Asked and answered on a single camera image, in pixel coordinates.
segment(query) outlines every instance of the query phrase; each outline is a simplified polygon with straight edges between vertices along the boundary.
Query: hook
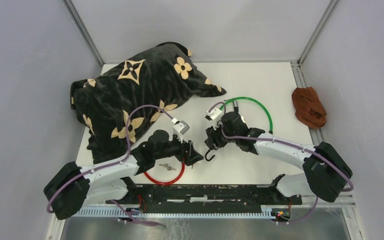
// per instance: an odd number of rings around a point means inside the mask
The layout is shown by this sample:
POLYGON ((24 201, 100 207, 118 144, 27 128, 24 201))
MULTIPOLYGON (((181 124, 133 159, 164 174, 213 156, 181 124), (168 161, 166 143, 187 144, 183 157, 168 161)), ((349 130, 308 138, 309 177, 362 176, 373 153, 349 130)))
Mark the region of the hook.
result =
POLYGON ((205 160, 206 160, 207 162, 213 160, 213 159, 216 157, 216 155, 213 154, 213 155, 208 159, 207 155, 208 155, 210 152, 211 152, 211 149, 208 149, 208 151, 206 151, 206 153, 205 153, 205 155, 204 155, 204 158, 205 158, 205 160))

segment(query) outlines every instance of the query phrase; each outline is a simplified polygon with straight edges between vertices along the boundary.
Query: brown cloth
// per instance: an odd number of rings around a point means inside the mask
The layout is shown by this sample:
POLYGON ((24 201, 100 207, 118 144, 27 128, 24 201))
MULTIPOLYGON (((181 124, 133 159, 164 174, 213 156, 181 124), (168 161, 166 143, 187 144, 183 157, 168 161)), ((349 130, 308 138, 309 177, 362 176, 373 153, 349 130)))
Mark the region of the brown cloth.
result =
POLYGON ((319 96, 312 87, 297 87, 292 93, 295 116, 312 129, 319 129, 326 123, 326 111, 319 96))

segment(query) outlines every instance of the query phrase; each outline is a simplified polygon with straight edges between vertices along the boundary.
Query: red cable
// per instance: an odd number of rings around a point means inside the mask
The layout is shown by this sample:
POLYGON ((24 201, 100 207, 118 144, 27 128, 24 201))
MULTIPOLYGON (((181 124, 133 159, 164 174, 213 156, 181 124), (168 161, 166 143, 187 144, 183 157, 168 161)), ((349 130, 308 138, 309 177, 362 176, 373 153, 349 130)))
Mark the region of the red cable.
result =
POLYGON ((173 179, 173 180, 171 180, 171 181, 166 181, 166 182, 164 182, 164 181, 158 181, 158 180, 153 179, 147 172, 144 172, 143 174, 145 174, 145 176, 146 176, 151 182, 153 182, 154 184, 161 185, 161 186, 169 186, 169 185, 172 185, 172 184, 174 184, 175 182, 177 182, 177 181, 182 177, 182 175, 183 175, 184 172, 185 172, 185 163, 182 162, 182 163, 181 163, 181 170, 180 170, 179 175, 178 175, 175 179, 173 179))

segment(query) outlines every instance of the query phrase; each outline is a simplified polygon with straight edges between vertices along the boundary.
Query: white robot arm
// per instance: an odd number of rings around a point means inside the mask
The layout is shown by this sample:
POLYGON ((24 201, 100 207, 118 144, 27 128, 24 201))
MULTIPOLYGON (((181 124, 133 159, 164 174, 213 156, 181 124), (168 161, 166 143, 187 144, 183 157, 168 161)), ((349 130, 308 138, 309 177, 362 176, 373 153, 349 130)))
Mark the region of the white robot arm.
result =
POLYGON ((89 166, 78 166, 74 161, 64 165, 43 190, 56 217, 66 219, 83 206, 122 199, 135 187, 130 177, 153 168, 158 159, 175 156, 186 166, 204 159, 192 141, 183 140, 189 126, 176 119, 174 123, 172 140, 166 131, 157 130, 129 156, 89 166))
POLYGON ((273 180, 277 190, 285 197, 316 195, 327 202, 334 202, 353 175, 332 145, 322 142, 318 146, 295 143, 277 138, 258 128, 248 128, 237 111, 226 114, 220 109, 207 112, 212 126, 206 129, 205 144, 218 150, 228 143, 236 144, 244 152, 271 156, 304 171, 295 175, 279 175, 273 180))

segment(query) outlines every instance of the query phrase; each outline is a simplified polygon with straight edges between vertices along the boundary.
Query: green wire loop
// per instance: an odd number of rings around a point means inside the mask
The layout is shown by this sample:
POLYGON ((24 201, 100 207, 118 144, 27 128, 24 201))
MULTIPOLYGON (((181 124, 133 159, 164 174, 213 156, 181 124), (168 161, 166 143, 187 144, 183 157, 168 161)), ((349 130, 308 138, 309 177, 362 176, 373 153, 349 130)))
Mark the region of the green wire loop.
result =
POLYGON ((249 101, 252 101, 252 102, 258 104, 264 110, 265 114, 267 114, 268 122, 270 123, 270 132, 273 133, 272 117, 270 116, 270 113, 267 110, 267 108, 261 102, 255 100, 254 98, 248 97, 248 96, 238 96, 238 97, 234 97, 234 98, 231 98, 231 99, 227 100, 225 102, 225 104, 227 105, 229 103, 232 103, 235 100, 249 100, 249 101))

